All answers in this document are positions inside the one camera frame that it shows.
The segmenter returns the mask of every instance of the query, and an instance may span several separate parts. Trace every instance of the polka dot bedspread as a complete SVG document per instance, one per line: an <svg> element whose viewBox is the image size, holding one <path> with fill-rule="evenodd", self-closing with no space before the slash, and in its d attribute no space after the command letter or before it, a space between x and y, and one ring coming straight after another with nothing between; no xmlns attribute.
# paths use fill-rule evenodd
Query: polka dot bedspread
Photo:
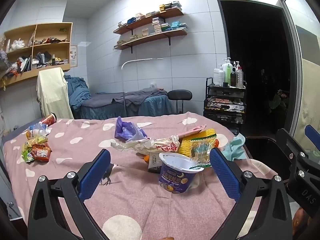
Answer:
<svg viewBox="0 0 320 240"><path fill-rule="evenodd" d="M128 117L143 127L150 138L165 138L198 125L214 128L229 141L233 134L224 126L203 116L187 112L159 117ZM108 120L58 119L49 127L48 144L52 149L48 163L25 163L22 133L4 145L4 158L19 211L28 224L28 213L37 179L63 178L92 161L102 148L109 150L114 163L110 185L98 185L91 199L85 200L92 217L110 240L211 239L231 211L234 200L228 198L213 169L197 174L187 192L172 194L158 185L158 174L148 172L143 155L118 151L111 147L116 118ZM271 178L275 172L255 160L236 161L242 170L257 177ZM251 214L257 210L255 201ZM60 203L73 233L80 236L65 201Z"/></svg>

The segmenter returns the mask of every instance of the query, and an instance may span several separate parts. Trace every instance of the purple plastic bag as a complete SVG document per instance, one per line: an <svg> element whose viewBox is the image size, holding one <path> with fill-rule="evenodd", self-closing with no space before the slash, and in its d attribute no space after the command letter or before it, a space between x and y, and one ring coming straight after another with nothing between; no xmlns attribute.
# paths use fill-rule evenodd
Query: purple plastic bag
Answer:
<svg viewBox="0 0 320 240"><path fill-rule="evenodd" d="M124 141L134 141L146 138L144 130L137 127L133 122L123 122L119 116L116 122L115 138Z"/></svg>

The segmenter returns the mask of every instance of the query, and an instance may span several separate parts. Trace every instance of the yogurt cup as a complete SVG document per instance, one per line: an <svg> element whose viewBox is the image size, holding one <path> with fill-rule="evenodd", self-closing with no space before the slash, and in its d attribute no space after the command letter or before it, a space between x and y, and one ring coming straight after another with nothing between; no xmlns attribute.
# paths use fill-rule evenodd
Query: yogurt cup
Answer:
<svg viewBox="0 0 320 240"><path fill-rule="evenodd" d="M179 153L160 153L159 157L163 162L159 176L159 185L172 193L185 192L196 173L204 168L189 168L197 165L189 157Z"/></svg>

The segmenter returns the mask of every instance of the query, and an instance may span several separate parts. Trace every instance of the dark doorway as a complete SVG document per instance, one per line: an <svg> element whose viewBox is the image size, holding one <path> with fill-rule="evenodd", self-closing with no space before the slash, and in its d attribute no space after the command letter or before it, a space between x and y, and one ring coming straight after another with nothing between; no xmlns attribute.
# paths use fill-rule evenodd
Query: dark doorway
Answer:
<svg viewBox="0 0 320 240"><path fill-rule="evenodd" d="M240 62L247 82L246 122L240 132L274 138L278 129L290 129L290 97L295 100L290 91L294 51L284 13L247 0L219 0L219 5L228 56Z"/></svg>

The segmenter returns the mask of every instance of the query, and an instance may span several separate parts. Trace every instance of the bed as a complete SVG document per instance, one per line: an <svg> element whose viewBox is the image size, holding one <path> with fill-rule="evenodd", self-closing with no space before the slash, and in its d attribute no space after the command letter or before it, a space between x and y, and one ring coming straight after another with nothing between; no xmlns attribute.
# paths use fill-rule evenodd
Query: bed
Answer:
<svg viewBox="0 0 320 240"><path fill-rule="evenodd" d="M122 93L92 95L91 99L84 101L81 107L73 112L74 118L105 120L118 116L161 116L172 114L171 104L166 94L147 97L139 106L131 104L126 108L127 113L125 113L122 103L116 101L109 103L110 99L121 96Z"/></svg>
<svg viewBox="0 0 320 240"><path fill-rule="evenodd" d="M229 141L233 138L226 127L189 112L158 117L128 117L125 121L137 123L151 138L168 137L203 124L214 128ZM211 239L235 204L226 195L213 169L207 168L197 174L187 192L167 192L158 185L159 175L147 171L142 155L111 147L111 142L115 141L115 123L115 118L58 119L50 126L48 143L52 153L46 164L23 162L21 145L26 141L24 133L4 144L4 158L13 194L26 224L39 176L62 178L69 171L78 171L84 163L92 161L102 148L106 148L111 154L111 162L115 164L110 175L112 183L99 185L92 198L84 203L110 239L157 240L167 236L174 239ZM270 179L276 174L256 160L236 162L242 170L250 170L257 177ZM60 201L72 232L79 235L64 200ZM259 201L256 198L252 206L251 219Z"/></svg>

